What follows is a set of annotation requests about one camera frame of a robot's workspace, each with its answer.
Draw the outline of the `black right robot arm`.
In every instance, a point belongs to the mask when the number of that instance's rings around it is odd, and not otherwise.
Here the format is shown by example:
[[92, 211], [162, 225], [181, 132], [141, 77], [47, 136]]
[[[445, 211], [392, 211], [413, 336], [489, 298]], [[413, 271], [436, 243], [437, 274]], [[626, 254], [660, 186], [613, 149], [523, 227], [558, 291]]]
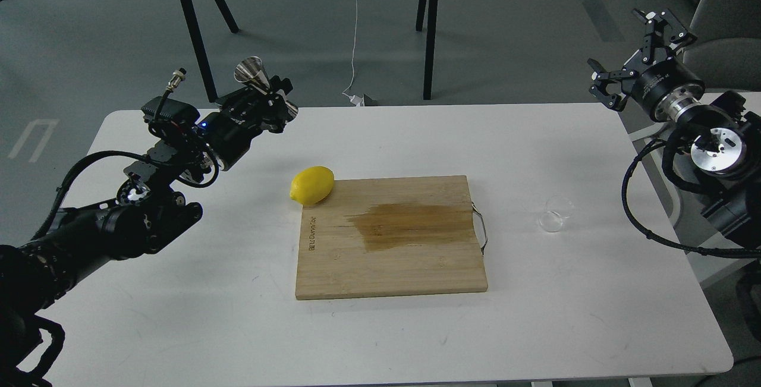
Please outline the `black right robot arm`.
[[[696, 35], [667, 8], [633, 10], [645, 26], [641, 46], [619, 70], [588, 59], [588, 91], [622, 112], [633, 100], [654, 122], [668, 122], [666, 140], [655, 138], [636, 154], [622, 179], [621, 200], [630, 224], [645, 238], [681, 251], [728, 259], [759, 259], [759, 116], [739, 92], [702, 103], [706, 86], [677, 58]], [[662, 150], [663, 175], [677, 189], [706, 198], [702, 216], [734, 248], [685, 246], [644, 227], [628, 205], [628, 185], [645, 156]]]

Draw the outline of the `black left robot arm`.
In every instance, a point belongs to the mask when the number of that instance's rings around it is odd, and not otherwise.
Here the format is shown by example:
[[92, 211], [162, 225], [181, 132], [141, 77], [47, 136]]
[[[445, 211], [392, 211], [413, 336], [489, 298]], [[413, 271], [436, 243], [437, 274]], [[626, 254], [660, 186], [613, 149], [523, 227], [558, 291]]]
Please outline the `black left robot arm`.
[[[268, 76], [258, 57], [243, 60], [235, 92], [218, 98], [205, 118], [188, 103], [171, 99], [185, 79], [179, 68], [161, 96], [141, 108], [157, 143], [145, 154], [104, 150], [78, 161], [58, 187], [40, 229], [23, 246], [2, 246], [2, 385], [47, 386], [44, 376], [65, 341], [56, 322], [39, 316], [79, 282], [111, 260], [157, 254], [202, 218], [174, 182], [193, 188], [213, 184], [268, 131], [281, 133], [297, 116], [289, 102], [293, 84]], [[81, 207], [63, 202], [74, 181], [95, 162], [125, 157], [125, 182], [112, 199]]]

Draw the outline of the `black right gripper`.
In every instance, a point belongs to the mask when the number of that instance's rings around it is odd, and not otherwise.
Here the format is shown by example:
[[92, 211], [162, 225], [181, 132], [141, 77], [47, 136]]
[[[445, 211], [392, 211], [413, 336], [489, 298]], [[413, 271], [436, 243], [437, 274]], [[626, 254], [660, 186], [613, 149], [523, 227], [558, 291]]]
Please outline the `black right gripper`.
[[588, 58], [592, 83], [588, 92], [609, 110], [623, 112], [633, 97], [654, 122], [669, 121], [662, 102], [668, 97], [687, 95], [699, 99], [706, 85], [677, 59], [697, 36], [669, 8], [646, 12], [633, 8], [633, 16], [645, 26], [641, 48], [631, 56], [631, 70], [607, 71], [597, 59]]

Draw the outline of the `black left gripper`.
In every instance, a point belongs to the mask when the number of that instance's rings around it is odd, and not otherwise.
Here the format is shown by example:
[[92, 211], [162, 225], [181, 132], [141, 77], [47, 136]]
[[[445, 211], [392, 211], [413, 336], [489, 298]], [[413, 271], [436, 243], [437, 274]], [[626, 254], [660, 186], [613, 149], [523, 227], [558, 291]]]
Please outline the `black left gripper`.
[[272, 77], [215, 99], [219, 110], [199, 121], [199, 137], [223, 171], [240, 161], [262, 132], [282, 133], [295, 119], [295, 105], [288, 100], [292, 90], [290, 78]]

